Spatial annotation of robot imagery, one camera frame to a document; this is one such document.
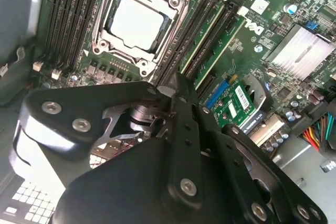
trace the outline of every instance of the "sticker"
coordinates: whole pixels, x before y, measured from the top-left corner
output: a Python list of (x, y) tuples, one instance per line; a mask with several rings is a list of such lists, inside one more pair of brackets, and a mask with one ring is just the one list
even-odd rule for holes
[(241, 105), (243, 106), (243, 110), (246, 110), (249, 107), (250, 103), (248, 102), (243, 90), (241, 89), (240, 86), (238, 86), (236, 88), (235, 92), (238, 96), (238, 99), (239, 99)]
[(235, 118), (237, 116), (237, 112), (235, 110), (235, 107), (233, 106), (232, 100), (229, 101), (229, 110), (230, 110), (232, 119)]
[(266, 0), (255, 0), (251, 6), (251, 9), (261, 15), (266, 10), (268, 5), (269, 3)]
[(265, 30), (262, 26), (258, 26), (257, 23), (252, 22), (249, 18), (246, 19), (245, 27), (250, 31), (254, 31), (257, 35), (261, 35), (261, 33)]

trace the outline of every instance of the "red wire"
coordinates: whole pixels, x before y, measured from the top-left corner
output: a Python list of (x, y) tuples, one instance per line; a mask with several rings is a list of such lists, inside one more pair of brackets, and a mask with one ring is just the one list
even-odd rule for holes
[(315, 150), (319, 151), (319, 148), (318, 148), (317, 144), (314, 142), (314, 140), (310, 137), (310, 135), (306, 131), (304, 132), (304, 135), (308, 139), (311, 146), (313, 146), (315, 148)]

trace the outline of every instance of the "blue connector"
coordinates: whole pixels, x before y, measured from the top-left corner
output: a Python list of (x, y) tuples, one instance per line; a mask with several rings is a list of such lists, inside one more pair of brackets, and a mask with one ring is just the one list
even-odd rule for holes
[(319, 24), (317, 24), (313, 21), (308, 21), (307, 24), (306, 24), (306, 27), (308, 29), (311, 29), (311, 30), (315, 30), (318, 26), (319, 26)]
[(224, 93), (224, 91), (229, 87), (229, 83), (225, 80), (223, 81), (218, 89), (215, 91), (215, 93), (209, 98), (208, 102), (205, 104), (205, 106), (208, 107), (208, 109), (211, 109), (215, 103), (217, 102), (218, 98)]

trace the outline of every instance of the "yellow wire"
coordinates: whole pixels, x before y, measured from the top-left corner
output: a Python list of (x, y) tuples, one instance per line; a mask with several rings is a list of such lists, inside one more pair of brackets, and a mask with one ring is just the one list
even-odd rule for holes
[(317, 141), (316, 137), (313, 134), (313, 129), (311, 127), (309, 127), (309, 134), (311, 136), (311, 138), (314, 140), (314, 142), (317, 144), (317, 146), (320, 146), (319, 141)]

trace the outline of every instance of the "label sticker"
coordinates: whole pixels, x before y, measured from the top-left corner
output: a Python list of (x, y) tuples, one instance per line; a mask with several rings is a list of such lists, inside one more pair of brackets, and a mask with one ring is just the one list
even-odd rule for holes
[(229, 110), (230, 110), (232, 119), (235, 118), (237, 116), (237, 112), (235, 110), (235, 107), (233, 106), (232, 100), (229, 101)]
[(235, 92), (238, 96), (238, 99), (239, 99), (241, 105), (243, 106), (243, 110), (246, 110), (249, 107), (250, 103), (248, 102), (243, 90), (241, 89), (240, 86), (238, 86), (236, 88)]
[(266, 0), (255, 0), (251, 6), (251, 9), (254, 10), (257, 14), (261, 15), (266, 10), (268, 5), (269, 2)]

